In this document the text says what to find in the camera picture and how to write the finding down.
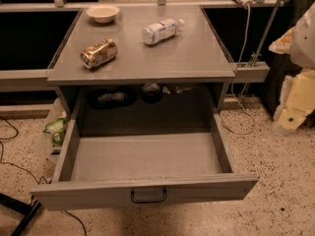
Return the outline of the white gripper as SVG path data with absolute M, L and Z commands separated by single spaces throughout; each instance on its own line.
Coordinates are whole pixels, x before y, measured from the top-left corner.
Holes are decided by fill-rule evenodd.
M 303 69 L 283 81 L 280 104 L 274 114 L 274 131 L 288 135 L 298 129 L 315 110 L 315 3 L 298 20 L 295 27 L 273 41 L 269 50 L 289 54 L 291 61 Z

